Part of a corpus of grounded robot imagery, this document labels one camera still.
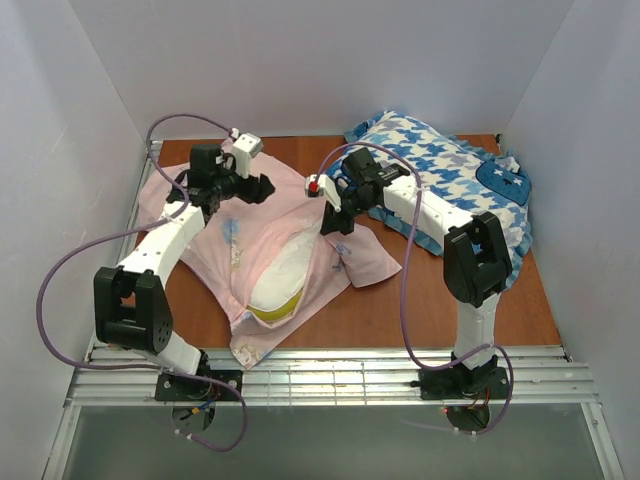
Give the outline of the white pillow yellow edge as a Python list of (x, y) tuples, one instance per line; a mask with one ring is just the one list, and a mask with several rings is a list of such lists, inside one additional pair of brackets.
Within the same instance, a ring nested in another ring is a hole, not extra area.
[(320, 222), (292, 236), (257, 280), (247, 308), (267, 324), (294, 312), (302, 296)]

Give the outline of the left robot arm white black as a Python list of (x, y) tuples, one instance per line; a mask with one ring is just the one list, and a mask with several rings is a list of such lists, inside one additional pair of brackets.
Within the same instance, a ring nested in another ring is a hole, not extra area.
[(136, 249), (115, 267), (102, 267), (93, 280), (97, 338), (133, 350), (168, 373), (181, 374), (183, 395), (200, 399), (216, 392), (206, 381), (208, 357), (173, 328), (165, 286), (191, 241), (226, 200), (264, 202), (275, 188), (250, 173), (261, 139), (243, 134), (228, 151), (218, 144), (191, 148), (189, 164), (171, 180), (158, 219)]

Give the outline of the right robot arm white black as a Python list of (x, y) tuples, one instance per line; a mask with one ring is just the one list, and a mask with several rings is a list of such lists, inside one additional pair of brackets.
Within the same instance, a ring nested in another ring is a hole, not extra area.
[(351, 144), (341, 164), (340, 181), (319, 170), (306, 180), (305, 193), (325, 201), (321, 232), (353, 233), (358, 215), (374, 207), (391, 211), (409, 223), (410, 232), (424, 232), (443, 250), (443, 277), (457, 302), (456, 341), (449, 362), (418, 365), (411, 385), (423, 400), (448, 400), (482, 395), (507, 400), (513, 390), (512, 366), (501, 367), (506, 351), (495, 342), (497, 306), (512, 263), (499, 219), (490, 212), (472, 214), (430, 192), (419, 172), (397, 153), (383, 148), (392, 162), (382, 165), (374, 145)]

